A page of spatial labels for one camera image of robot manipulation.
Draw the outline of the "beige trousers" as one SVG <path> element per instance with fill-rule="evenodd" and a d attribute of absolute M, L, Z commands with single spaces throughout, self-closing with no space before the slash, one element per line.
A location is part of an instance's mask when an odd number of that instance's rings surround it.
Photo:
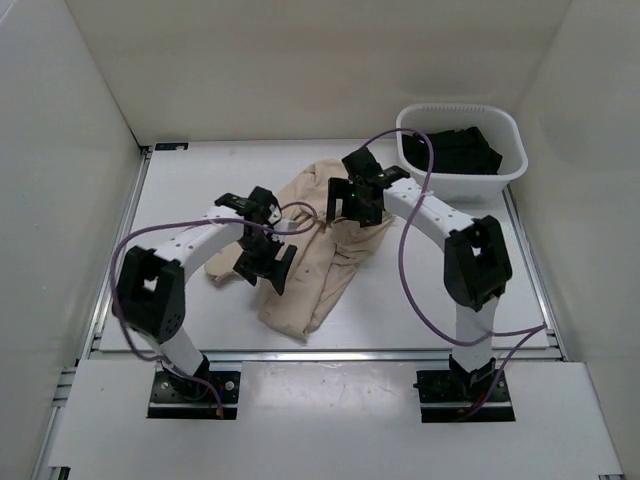
<path fill-rule="evenodd" d="M 341 214 L 331 222 L 326 219 L 328 181 L 346 176 L 340 161 L 321 160 L 276 194 L 285 215 L 304 232 L 285 238 L 297 251 L 284 293 L 277 294 L 268 281 L 260 282 L 257 317 L 272 330 L 302 343 L 319 329 L 393 224 L 390 214 L 372 227 L 362 227 Z"/>

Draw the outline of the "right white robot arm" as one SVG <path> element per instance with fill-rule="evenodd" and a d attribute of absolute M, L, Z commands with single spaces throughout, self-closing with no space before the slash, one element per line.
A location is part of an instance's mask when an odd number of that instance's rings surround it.
<path fill-rule="evenodd" d="M 449 355 L 449 387 L 470 400 L 496 377 L 492 350 L 494 318 L 513 271 L 501 224 L 461 212 L 421 187 L 409 173 L 390 167 L 372 177 L 328 181 L 327 219 L 336 213 L 362 227 L 379 225 L 390 213 L 405 221 L 398 246 L 398 270 L 405 296 L 422 322 L 453 346 Z M 444 255 L 443 283 L 455 303 L 455 335 L 439 330 L 422 313 L 409 290 L 405 273 L 405 243 L 415 227 Z"/>

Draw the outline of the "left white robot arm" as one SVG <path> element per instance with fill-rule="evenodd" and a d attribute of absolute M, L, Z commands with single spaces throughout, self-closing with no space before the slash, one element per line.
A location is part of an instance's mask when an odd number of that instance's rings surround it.
<path fill-rule="evenodd" d="M 151 347 L 170 384 L 186 399 L 218 394 L 210 363 L 186 333 L 186 284 L 214 255 L 228 246 L 240 252 L 232 270 L 255 285 L 270 282 L 282 294 L 296 247 L 286 237 L 299 234 L 271 191 L 255 188 L 247 198 L 226 193 L 199 220 L 175 224 L 178 235 L 159 246 L 119 246 L 124 258 L 112 275 L 112 312 L 125 335 L 136 332 Z"/>

